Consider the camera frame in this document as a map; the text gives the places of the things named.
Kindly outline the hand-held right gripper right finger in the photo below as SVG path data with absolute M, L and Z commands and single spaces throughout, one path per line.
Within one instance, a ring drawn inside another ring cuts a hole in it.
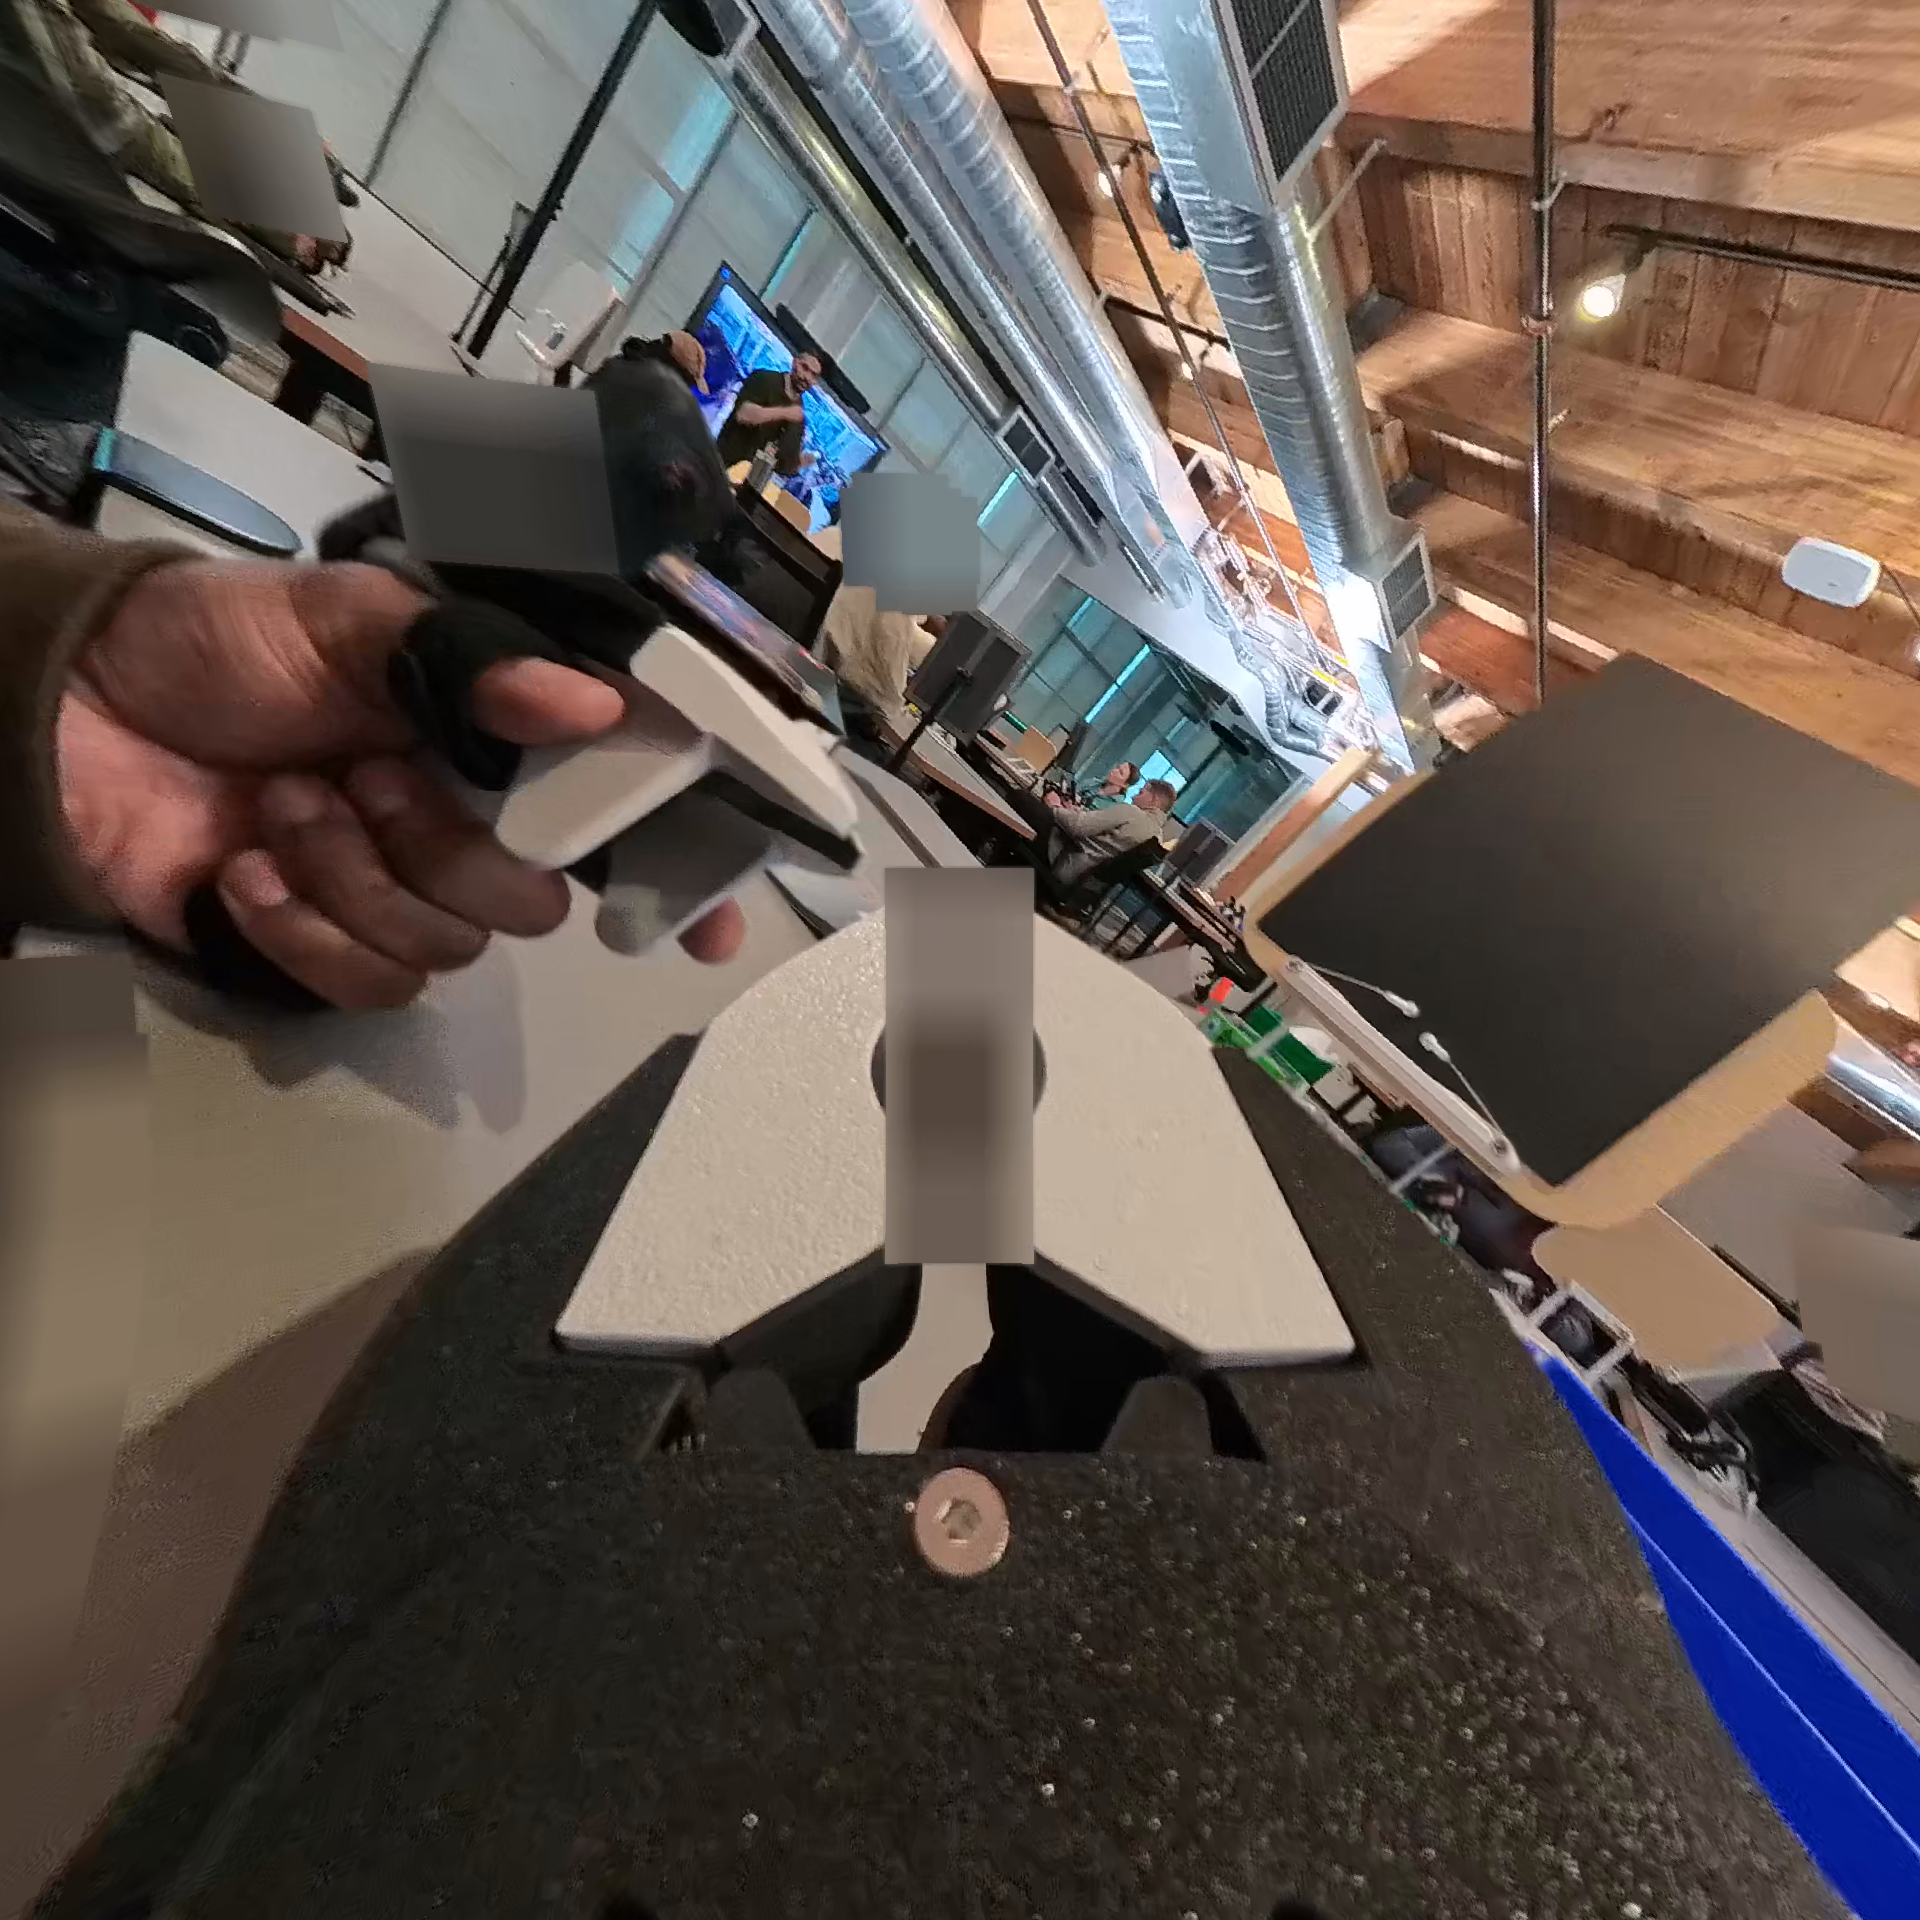
M 1037 1260 L 1207 1369 L 1352 1359 L 1348 1322 L 1181 1008 L 1037 920 L 1035 1036 Z

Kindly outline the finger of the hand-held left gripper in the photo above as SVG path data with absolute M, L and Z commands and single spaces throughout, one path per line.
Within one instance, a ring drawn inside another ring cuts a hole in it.
M 906 866 L 976 872 L 916 789 L 857 757 L 802 747 L 754 759 L 722 740 L 594 747 L 593 825 L 609 828 L 593 850 L 596 936 L 618 954 L 647 954 L 760 875 L 816 938 L 871 921 L 888 866 L 860 837 L 868 815 L 903 843 Z
M 506 850 L 548 872 L 605 856 L 611 874 L 721 874 L 767 850 L 829 874 L 863 865 L 828 731 L 721 653 L 661 629 L 615 690 L 611 731 L 529 752 L 496 815 Z

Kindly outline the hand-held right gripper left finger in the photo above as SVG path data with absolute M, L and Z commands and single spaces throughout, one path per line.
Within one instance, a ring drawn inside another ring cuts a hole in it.
M 867 916 L 712 1019 L 561 1309 L 565 1352 L 706 1359 L 873 1274 L 882 968 Z

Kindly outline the blue plastic bin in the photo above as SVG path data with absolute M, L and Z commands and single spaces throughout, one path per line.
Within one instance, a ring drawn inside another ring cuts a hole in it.
M 1917 1916 L 1917 1749 L 1569 1360 L 1530 1346 L 1609 1482 L 1698 1685 L 1813 1866 L 1860 1917 Z

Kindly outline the person's left forearm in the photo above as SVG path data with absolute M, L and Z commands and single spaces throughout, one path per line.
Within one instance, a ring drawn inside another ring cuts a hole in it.
M 200 556 L 111 540 L 3 506 L 3 924 L 117 924 L 103 861 L 99 719 L 81 701 L 91 645 L 135 588 Z

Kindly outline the black felt desk divider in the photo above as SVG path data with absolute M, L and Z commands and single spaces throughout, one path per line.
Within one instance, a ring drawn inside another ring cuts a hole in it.
M 1250 893 L 1259 964 L 1524 1210 L 1612 1229 L 1811 1089 L 1915 784 L 1628 656 Z

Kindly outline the person's left hand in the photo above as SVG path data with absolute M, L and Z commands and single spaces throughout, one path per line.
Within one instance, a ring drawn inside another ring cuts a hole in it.
M 569 916 L 416 761 L 389 659 L 428 599 L 369 564 L 171 560 L 67 672 L 65 840 L 100 914 L 187 954 L 211 889 L 330 1008 L 377 1013 Z

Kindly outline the green crates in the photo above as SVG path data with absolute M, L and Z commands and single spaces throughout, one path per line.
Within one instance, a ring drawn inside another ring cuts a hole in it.
M 1227 976 L 1199 1000 L 1199 1032 L 1216 1049 L 1248 1055 L 1268 1077 L 1292 1089 L 1317 1089 L 1338 1065 L 1320 1043 L 1292 1027 L 1271 992 L 1243 992 Z

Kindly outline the dark oval plate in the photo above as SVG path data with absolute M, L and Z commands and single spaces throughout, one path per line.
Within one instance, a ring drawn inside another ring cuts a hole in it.
M 305 551 L 299 532 L 261 501 L 119 427 L 91 437 L 76 497 L 76 515 L 97 531 L 105 525 L 107 495 L 265 560 L 293 560 Z

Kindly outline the white ceiling access point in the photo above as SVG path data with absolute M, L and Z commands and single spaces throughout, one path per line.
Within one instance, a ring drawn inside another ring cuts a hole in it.
M 1860 611 L 1882 591 L 1882 563 L 1826 538 L 1799 538 L 1781 560 L 1784 586 L 1839 611 Z

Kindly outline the black ceiling rod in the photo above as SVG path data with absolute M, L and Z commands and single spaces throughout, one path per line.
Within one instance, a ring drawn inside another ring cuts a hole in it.
M 1530 339 L 1530 449 L 1527 541 L 1535 705 L 1549 695 L 1549 434 L 1552 434 L 1552 210 L 1561 192 L 1556 172 L 1556 5 L 1527 5 L 1530 136 L 1527 136 L 1527 299 L 1523 317 Z

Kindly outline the wall television screen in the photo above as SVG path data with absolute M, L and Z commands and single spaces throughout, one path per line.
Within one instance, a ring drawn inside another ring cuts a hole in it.
M 714 437 L 728 421 L 740 379 L 756 369 L 788 369 L 802 349 L 823 357 L 823 378 L 805 399 L 805 451 L 811 463 L 794 477 L 780 477 L 762 457 L 763 485 L 791 501 L 810 536 L 842 521 L 842 495 L 860 473 L 879 466 L 885 437 L 867 419 L 867 402 L 839 376 L 839 367 L 794 321 L 786 306 L 769 309 L 748 284 L 722 263 L 688 317 L 688 335 L 704 352 L 701 409 Z

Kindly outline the silver ventilation duct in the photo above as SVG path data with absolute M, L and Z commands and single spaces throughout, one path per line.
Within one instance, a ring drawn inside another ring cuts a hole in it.
M 807 92 L 1016 367 L 1032 411 L 1096 497 L 1143 588 L 1188 609 L 1188 498 L 1162 421 L 1097 311 L 1037 181 L 940 5 L 754 5 Z
M 1338 8 L 1109 2 L 1192 252 L 1352 664 L 1381 754 L 1436 754 L 1420 632 L 1436 605 L 1424 536 L 1391 509 L 1313 162 L 1348 111 Z

